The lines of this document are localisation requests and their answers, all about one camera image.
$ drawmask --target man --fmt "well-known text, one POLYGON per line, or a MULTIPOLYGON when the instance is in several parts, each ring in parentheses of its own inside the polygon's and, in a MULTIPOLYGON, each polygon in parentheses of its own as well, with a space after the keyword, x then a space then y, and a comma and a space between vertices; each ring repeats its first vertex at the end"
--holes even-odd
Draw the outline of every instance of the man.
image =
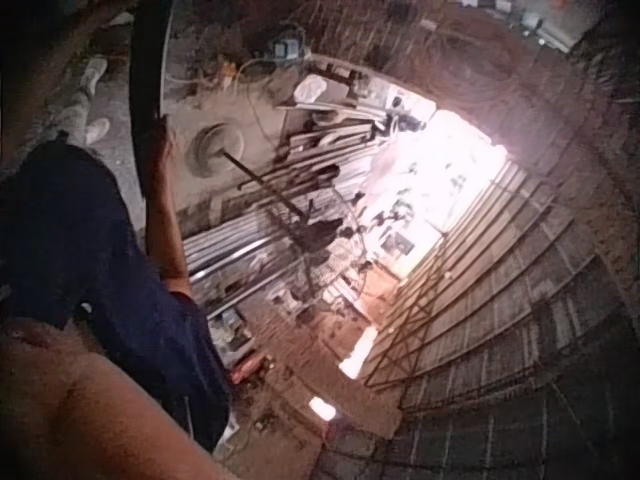
POLYGON ((63 330, 81 308, 90 311, 87 325, 105 355, 211 452, 228 421, 229 388, 193 302, 171 188, 172 134, 163 120, 149 135, 147 259, 114 176, 85 150, 108 130, 102 120, 86 128, 105 69, 104 59, 89 62, 56 140, 3 186, 11 289, 3 318, 63 330))

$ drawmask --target workshop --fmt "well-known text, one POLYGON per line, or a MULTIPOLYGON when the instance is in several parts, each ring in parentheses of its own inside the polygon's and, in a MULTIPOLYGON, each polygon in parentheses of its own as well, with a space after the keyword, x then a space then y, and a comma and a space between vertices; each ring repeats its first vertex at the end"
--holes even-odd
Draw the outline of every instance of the workshop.
POLYGON ((7 478, 635 478, 633 2, 34 3, 7 478))

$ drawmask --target blue shirt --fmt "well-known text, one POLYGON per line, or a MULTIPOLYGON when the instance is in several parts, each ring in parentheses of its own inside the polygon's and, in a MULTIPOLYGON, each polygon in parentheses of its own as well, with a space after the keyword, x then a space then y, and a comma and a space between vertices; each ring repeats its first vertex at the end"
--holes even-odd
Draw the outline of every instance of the blue shirt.
POLYGON ((111 172, 56 140, 2 191, 6 313, 62 329, 89 303, 109 359, 212 451, 229 418, 226 372, 203 313, 167 291, 138 247, 111 172))

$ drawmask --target white shoe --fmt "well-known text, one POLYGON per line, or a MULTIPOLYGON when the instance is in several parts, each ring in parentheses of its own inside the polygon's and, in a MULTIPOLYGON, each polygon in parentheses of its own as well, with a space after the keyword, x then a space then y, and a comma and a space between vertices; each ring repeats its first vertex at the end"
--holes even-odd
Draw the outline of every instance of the white shoe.
POLYGON ((80 80, 80 87, 86 89, 92 97, 96 94, 96 84, 107 70, 107 65, 108 62, 105 58, 93 57, 89 60, 87 68, 84 70, 84 75, 80 80))
POLYGON ((85 145, 89 146, 102 140, 110 127, 111 122, 108 118, 99 118, 91 122, 85 131, 85 145))

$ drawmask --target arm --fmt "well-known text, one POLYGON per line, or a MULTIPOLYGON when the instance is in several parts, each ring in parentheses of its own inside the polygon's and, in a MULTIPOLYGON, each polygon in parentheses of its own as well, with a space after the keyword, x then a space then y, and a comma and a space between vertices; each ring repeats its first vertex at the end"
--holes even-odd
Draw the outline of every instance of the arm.
POLYGON ((167 289, 193 298, 172 190, 174 141, 166 117, 162 118, 150 138, 146 247, 147 255, 159 266, 167 289))

